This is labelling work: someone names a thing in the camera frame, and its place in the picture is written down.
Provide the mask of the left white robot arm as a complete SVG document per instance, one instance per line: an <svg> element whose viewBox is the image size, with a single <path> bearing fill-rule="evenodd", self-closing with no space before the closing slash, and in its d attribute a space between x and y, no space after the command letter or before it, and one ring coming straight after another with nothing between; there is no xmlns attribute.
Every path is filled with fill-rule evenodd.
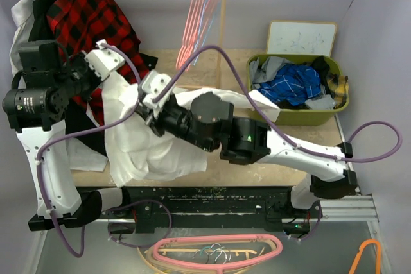
<svg viewBox="0 0 411 274"><path fill-rule="evenodd" d="M74 56L61 57L62 48L55 40L21 44L18 52L23 70L3 100L10 128L30 163L37 192L37 213L28 222L31 231L60 225L82 227L102 212L119 207L126 198L121 188L79 193L64 140L70 99L89 98L125 59L104 40L96 49Z"/></svg>

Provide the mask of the light blue wire hanger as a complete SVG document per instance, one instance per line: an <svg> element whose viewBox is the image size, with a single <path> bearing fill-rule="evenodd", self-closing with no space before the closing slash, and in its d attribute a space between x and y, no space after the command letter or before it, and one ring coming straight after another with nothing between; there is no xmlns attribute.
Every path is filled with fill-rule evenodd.
<svg viewBox="0 0 411 274"><path fill-rule="evenodd" d="M220 2L220 0L196 1L198 4L197 8L193 11L193 24L190 37L192 53L204 46Z"/></svg>

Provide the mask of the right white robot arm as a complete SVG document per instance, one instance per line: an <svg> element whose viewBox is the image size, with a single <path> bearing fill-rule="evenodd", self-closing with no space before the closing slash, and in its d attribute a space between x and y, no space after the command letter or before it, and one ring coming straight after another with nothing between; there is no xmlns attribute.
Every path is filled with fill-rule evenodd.
<svg viewBox="0 0 411 274"><path fill-rule="evenodd" d="M356 191L356 173L337 159L353 156L348 143L326 147L295 140L321 153L321 157L316 157L284 141L267 123L236 117L233 112L232 103L212 92L199 95L189 108L180 106L175 95L163 105L145 101L136 108L136 113L158 137L170 133L208 152L220 149L220 158L231 164L276 164L306 172L290 193L295 209L309 209L318 199L340 199Z"/></svg>

